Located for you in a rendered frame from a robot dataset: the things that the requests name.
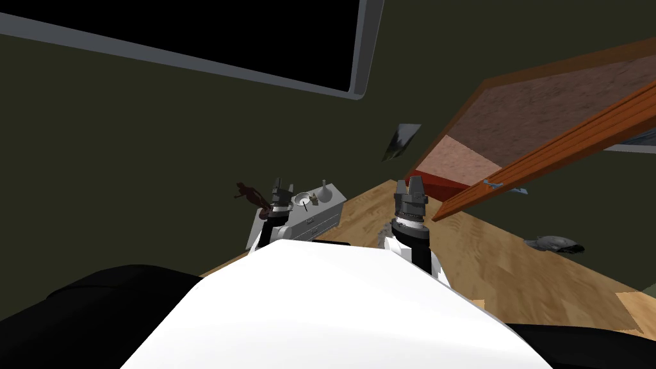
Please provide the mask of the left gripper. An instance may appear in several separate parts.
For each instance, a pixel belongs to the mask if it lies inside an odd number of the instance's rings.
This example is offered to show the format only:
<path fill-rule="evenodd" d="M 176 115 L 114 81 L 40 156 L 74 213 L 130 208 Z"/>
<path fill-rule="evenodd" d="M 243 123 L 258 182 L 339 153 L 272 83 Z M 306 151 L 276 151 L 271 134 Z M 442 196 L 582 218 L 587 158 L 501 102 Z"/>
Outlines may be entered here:
<path fill-rule="evenodd" d="M 293 205 L 293 184 L 290 184 L 287 190 L 282 189 L 281 185 L 282 179 L 277 177 L 272 190 L 272 208 L 289 208 Z"/>

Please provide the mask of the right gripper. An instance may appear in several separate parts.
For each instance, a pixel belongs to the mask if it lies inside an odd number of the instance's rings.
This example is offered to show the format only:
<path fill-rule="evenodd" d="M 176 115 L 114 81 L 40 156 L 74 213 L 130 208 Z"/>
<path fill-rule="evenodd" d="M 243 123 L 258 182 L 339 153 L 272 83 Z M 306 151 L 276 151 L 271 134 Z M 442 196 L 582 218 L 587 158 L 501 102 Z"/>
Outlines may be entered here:
<path fill-rule="evenodd" d="M 425 194 L 424 182 L 421 176 L 411 176 L 407 186 L 396 184 L 393 194 L 395 200 L 395 216 L 413 222 L 422 222 L 426 214 L 428 196 Z"/>

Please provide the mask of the white dresser with drawers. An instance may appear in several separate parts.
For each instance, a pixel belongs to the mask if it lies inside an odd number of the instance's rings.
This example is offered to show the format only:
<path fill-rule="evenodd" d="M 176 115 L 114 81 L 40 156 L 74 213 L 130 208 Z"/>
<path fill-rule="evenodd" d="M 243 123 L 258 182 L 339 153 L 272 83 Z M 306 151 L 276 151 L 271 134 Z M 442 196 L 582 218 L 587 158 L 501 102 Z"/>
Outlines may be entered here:
<path fill-rule="evenodd" d="M 289 208 L 272 208 L 266 217 L 256 212 L 246 249 L 249 252 L 276 240 L 310 242 L 339 225 L 346 197 L 332 184 L 293 194 Z"/>

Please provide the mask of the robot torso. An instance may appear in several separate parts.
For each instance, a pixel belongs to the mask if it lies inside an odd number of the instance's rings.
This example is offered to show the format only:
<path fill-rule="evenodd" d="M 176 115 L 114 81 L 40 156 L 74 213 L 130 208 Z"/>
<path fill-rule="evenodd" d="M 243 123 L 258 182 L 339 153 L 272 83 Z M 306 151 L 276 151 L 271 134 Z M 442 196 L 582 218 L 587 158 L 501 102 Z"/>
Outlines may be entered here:
<path fill-rule="evenodd" d="M 207 275 L 121 369 L 551 369 L 390 250 L 279 240 Z"/>

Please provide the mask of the dark grey lump on floor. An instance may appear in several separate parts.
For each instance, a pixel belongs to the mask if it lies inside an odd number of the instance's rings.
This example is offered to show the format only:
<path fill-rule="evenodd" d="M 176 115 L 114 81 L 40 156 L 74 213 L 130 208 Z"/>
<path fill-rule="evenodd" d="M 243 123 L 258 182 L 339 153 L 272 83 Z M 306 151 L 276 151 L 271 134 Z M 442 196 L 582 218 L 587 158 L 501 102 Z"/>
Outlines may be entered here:
<path fill-rule="evenodd" d="M 536 240 L 524 240 L 523 242 L 529 247 L 540 251 L 565 254 L 585 252 L 585 248 L 581 244 L 560 236 L 538 236 Z"/>

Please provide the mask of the grey picture on wall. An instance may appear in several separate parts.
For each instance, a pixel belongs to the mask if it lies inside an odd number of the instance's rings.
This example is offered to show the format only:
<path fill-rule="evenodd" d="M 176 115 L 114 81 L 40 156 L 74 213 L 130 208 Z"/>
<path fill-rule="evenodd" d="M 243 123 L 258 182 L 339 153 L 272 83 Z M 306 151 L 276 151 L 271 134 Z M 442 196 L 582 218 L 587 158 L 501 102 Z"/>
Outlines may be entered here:
<path fill-rule="evenodd" d="M 420 128 L 420 124 L 399 124 L 384 152 L 382 161 L 401 156 Z"/>

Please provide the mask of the dark window with grey frame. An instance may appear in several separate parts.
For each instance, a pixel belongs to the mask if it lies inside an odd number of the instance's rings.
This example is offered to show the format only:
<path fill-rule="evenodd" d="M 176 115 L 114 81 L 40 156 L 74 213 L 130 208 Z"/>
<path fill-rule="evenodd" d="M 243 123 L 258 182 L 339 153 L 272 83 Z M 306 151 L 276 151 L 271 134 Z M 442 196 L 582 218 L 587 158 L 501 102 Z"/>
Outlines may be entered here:
<path fill-rule="evenodd" d="M 0 34 L 358 100 L 383 8 L 384 0 L 0 0 Z"/>

